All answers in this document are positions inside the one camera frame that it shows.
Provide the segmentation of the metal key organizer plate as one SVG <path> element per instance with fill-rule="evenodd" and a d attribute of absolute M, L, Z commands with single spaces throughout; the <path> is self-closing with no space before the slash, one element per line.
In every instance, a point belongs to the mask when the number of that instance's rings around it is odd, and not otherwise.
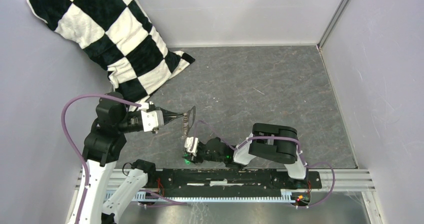
<path fill-rule="evenodd" d="M 192 106 L 182 118 L 182 139 L 186 139 L 196 119 L 196 106 Z"/>

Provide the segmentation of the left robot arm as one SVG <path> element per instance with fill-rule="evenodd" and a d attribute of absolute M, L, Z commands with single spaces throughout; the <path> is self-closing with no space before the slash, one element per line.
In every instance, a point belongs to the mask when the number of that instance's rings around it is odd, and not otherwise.
<path fill-rule="evenodd" d="M 105 200 L 108 183 L 126 144 L 126 133 L 153 132 L 181 118 L 175 113 L 155 106 L 153 102 L 140 104 L 124 100 L 122 94 L 110 92 L 97 94 L 97 117 L 80 151 L 72 141 L 66 126 L 66 112 L 75 101 L 87 98 L 77 96 L 66 103 L 61 113 L 61 124 L 66 138 L 82 163 L 81 185 L 68 223 L 118 223 L 123 212 L 143 187 L 157 187 L 152 192 L 159 198 L 164 196 L 164 186 L 157 175 L 156 165 L 144 160 L 131 163 L 124 182 L 114 194 Z"/>

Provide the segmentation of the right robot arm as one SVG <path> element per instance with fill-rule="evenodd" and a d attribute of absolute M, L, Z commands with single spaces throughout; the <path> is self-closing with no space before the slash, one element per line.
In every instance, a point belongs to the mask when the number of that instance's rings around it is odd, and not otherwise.
<path fill-rule="evenodd" d="M 195 164 L 221 162 L 228 168 L 241 169 L 260 157 L 283 164 L 290 184 L 301 188 L 308 183 L 309 175 L 301 157 L 297 133 L 289 126 L 256 123 L 249 136 L 238 145 L 229 145 L 219 137 L 210 139 L 206 144 L 197 137 L 186 137 L 184 159 Z"/>

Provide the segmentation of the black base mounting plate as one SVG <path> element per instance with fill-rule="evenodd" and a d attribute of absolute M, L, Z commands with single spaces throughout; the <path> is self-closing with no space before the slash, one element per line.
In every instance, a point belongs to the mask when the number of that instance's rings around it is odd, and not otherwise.
<path fill-rule="evenodd" d="M 278 197 L 281 190 L 322 188 L 317 171 L 303 180 L 280 169 L 163 169 L 148 179 L 146 189 L 164 188 L 165 197 Z"/>

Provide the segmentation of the black and white checkered pillow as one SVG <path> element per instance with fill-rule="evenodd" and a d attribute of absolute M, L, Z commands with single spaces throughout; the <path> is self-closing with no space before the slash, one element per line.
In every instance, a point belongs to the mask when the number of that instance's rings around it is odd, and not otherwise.
<path fill-rule="evenodd" d="M 73 41 L 106 70 L 127 101 L 148 100 L 195 59 L 171 51 L 138 0 L 27 0 L 53 32 Z"/>

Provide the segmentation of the aluminium corner profile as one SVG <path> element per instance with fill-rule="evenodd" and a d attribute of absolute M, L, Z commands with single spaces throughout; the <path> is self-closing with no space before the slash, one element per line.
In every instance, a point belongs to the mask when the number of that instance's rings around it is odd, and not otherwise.
<path fill-rule="evenodd" d="M 322 37 L 320 38 L 317 46 L 317 49 L 321 52 L 322 48 L 324 47 L 325 43 L 328 41 L 331 33 L 333 32 L 334 28 L 336 27 L 336 24 L 338 23 L 339 19 L 341 18 L 342 14 L 344 13 L 346 7 L 350 3 L 350 0 L 341 0 L 338 7 L 336 8 L 336 11 L 334 12 L 330 22 L 328 23 Z"/>

